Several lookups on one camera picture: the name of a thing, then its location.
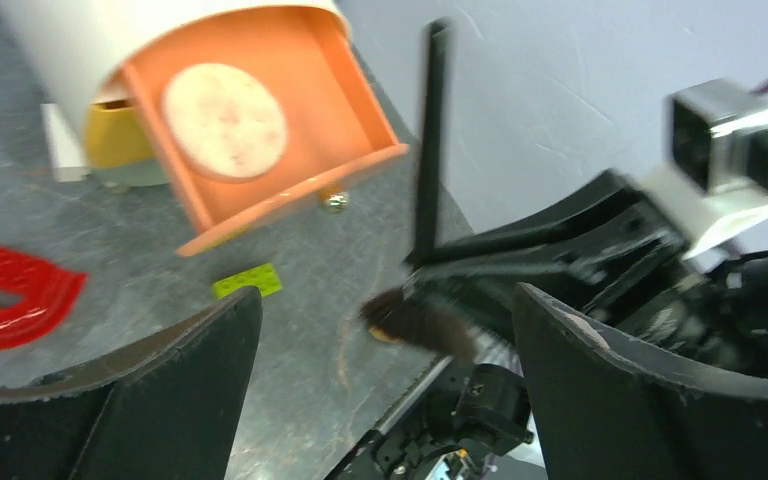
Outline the red plastic arch toy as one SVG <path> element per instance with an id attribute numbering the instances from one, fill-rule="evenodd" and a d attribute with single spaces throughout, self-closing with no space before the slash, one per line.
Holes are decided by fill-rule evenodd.
<path id="1" fill-rule="evenodd" d="M 31 343 L 70 314 L 88 275 L 0 246 L 0 350 Z"/>

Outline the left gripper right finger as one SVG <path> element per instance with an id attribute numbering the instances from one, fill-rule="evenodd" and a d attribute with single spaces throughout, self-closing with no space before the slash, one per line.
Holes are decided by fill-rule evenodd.
<path id="1" fill-rule="evenodd" d="M 768 379 L 699 363 L 520 284 L 512 319 L 552 479 L 768 479 Z"/>

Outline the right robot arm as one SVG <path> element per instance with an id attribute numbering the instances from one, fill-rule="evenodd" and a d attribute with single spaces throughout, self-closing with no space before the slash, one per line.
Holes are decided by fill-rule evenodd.
<path id="1" fill-rule="evenodd" d="M 668 156 L 641 179 L 605 170 L 521 220 L 439 243 L 419 183 L 418 289 L 510 339 L 507 286 L 529 282 L 663 349 L 768 376 L 768 250 L 691 262 L 768 220 L 768 97 L 726 79 L 671 94 Z"/>

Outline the black makeup brush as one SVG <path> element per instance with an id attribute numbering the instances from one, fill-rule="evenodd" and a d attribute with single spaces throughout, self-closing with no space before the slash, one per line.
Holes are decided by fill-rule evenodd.
<path id="1" fill-rule="evenodd" d="M 386 290 L 364 302 L 359 316 L 366 327 L 380 328 L 389 335 L 428 352 L 472 363 L 476 342 L 464 323 L 437 307 L 431 289 L 419 280 L 420 268 L 436 250 L 441 189 L 443 114 L 446 105 L 447 47 L 452 24 L 441 18 L 426 27 L 425 85 L 419 155 L 416 166 L 412 249 L 406 258 L 412 275 L 397 288 Z"/>

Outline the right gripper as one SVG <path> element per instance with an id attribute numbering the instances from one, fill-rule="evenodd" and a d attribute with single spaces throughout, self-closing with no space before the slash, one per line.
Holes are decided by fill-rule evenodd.
<path id="1" fill-rule="evenodd" d="M 437 307 L 513 337 L 514 287 L 611 315 L 669 282 L 654 275 L 768 219 L 768 98 L 726 79 L 665 101 L 667 155 L 648 174 L 607 169 L 511 224 L 436 242 L 419 280 Z"/>

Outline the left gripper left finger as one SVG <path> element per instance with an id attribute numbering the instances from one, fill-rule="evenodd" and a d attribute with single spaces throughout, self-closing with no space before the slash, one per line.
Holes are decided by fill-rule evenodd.
<path id="1" fill-rule="evenodd" d="M 0 479 L 220 479 L 262 325 L 246 287 L 20 388 L 0 388 Z"/>

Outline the round drawer organizer box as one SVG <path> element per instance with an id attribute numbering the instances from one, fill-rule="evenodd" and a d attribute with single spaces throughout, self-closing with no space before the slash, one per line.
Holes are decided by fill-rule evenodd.
<path id="1" fill-rule="evenodd" d="M 407 151 L 332 1 L 1 1 L 96 170 L 136 156 L 128 111 L 207 251 Z"/>

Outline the round pink powder compact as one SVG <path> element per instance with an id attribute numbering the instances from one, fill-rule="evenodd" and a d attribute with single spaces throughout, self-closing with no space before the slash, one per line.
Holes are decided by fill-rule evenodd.
<path id="1" fill-rule="evenodd" d="M 200 63 L 181 70 L 167 83 L 162 111 L 179 148 L 215 176 L 260 176 L 287 149 L 289 127 L 280 102 L 237 67 Z"/>

